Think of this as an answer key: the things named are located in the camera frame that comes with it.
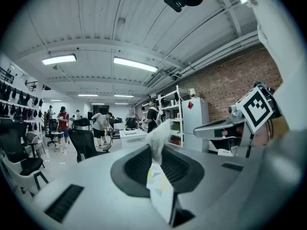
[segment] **shorts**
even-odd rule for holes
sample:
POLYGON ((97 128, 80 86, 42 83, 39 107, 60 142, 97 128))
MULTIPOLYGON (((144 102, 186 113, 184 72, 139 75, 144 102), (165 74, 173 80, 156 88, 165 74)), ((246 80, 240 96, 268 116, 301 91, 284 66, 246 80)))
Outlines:
POLYGON ((105 136, 105 131, 104 130, 98 130, 98 129, 94 128, 94 137, 100 138, 102 136, 105 136))
POLYGON ((67 138, 68 137, 68 130, 67 129, 61 129, 61 128, 58 128, 58 132, 64 132, 64 137, 67 138))

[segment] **white ceiling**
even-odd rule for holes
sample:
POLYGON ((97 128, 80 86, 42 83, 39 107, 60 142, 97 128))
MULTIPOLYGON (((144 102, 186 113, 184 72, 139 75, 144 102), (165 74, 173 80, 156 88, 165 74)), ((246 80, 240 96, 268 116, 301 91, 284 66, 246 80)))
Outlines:
POLYGON ((256 29, 252 9, 239 0, 204 0, 181 13, 163 0, 30 0, 9 27, 3 50, 61 93, 97 93, 110 102, 115 93, 133 94, 124 101, 137 103, 171 83, 169 72, 256 29), (42 64, 48 52, 74 53, 77 61, 54 70, 42 64), (157 66, 164 79, 147 88, 152 73, 113 64, 115 56, 157 66))

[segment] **white refrigerator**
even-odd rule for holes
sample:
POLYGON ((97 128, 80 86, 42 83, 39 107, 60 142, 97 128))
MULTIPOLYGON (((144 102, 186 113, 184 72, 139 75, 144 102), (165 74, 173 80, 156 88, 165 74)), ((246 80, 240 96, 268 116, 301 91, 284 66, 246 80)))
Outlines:
POLYGON ((201 152, 209 150, 209 141, 197 138, 193 130, 209 123, 209 109, 207 101, 193 98, 182 102, 183 139, 184 148, 201 152))

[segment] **black shirt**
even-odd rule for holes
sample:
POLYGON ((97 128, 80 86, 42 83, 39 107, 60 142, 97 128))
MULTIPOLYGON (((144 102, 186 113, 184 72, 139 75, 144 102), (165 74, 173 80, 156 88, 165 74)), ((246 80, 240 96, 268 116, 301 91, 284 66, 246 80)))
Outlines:
POLYGON ((152 122, 148 123, 148 131, 147 133, 151 132, 154 128, 157 127, 157 124, 154 120, 157 119, 157 111, 154 109, 149 109, 147 113, 147 119, 152 119, 152 122))

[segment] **brick wall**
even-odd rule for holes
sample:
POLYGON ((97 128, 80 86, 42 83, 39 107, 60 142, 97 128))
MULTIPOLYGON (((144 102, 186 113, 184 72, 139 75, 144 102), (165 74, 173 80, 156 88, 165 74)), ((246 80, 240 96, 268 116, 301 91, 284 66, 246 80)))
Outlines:
MULTIPOLYGON (((182 89, 195 88, 196 96, 207 100, 210 121, 214 121, 227 117, 228 107, 252 89, 256 81, 275 90, 282 83, 275 62, 262 44, 215 62, 176 84, 182 89)), ((163 93, 173 90, 174 86, 163 93)))

